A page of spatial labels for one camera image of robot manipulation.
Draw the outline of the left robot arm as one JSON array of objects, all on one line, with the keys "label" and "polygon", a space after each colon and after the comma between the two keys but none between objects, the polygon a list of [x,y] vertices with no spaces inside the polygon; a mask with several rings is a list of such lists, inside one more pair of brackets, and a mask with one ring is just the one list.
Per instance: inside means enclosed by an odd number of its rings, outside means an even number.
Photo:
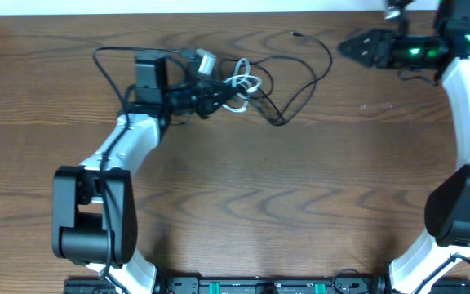
[{"label": "left robot arm", "polygon": [[104,143],[77,166],[53,176],[51,245],[54,255],[94,270],[118,293],[157,293],[157,268],[136,246],[132,179],[178,114],[207,119],[233,97],[259,87],[250,63],[239,60],[228,78],[215,78],[215,55],[181,50],[183,80],[168,82],[171,49],[135,47],[134,84],[117,97],[121,110]]}]

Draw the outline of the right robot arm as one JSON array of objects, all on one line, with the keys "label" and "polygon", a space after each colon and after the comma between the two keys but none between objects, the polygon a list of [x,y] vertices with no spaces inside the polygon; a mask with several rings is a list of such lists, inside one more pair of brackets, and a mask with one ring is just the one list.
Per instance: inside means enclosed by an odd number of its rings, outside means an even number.
[{"label": "right robot arm", "polygon": [[339,52],[368,68],[409,71],[414,79],[433,71],[433,84],[445,89],[450,104],[456,168],[428,196],[420,236],[363,287],[367,293],[469,293],[468,280],[447,274],[470,264],[470,1],[440,1],[428,36],[410,34],[406,6],[386,2],[385,16],[397,29],[372,29],[340,43]]}]

